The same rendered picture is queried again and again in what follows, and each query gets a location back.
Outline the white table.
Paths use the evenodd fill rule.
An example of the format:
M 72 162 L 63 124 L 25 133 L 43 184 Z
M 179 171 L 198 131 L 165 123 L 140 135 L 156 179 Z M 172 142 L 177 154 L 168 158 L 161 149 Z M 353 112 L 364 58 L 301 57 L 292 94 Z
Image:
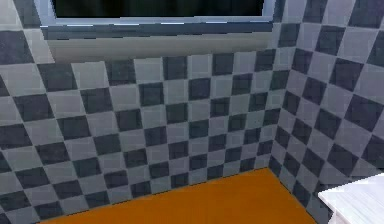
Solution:
M 318 193 L 333 212 L 328 224 L 384 224 L 384 173 Z

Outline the window with grey frame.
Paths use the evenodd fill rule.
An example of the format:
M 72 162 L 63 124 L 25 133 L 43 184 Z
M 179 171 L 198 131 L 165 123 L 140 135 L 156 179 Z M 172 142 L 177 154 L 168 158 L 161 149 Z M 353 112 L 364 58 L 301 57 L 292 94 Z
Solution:
M 276 0 L 33 0 L 56 62 L 264 49 Z

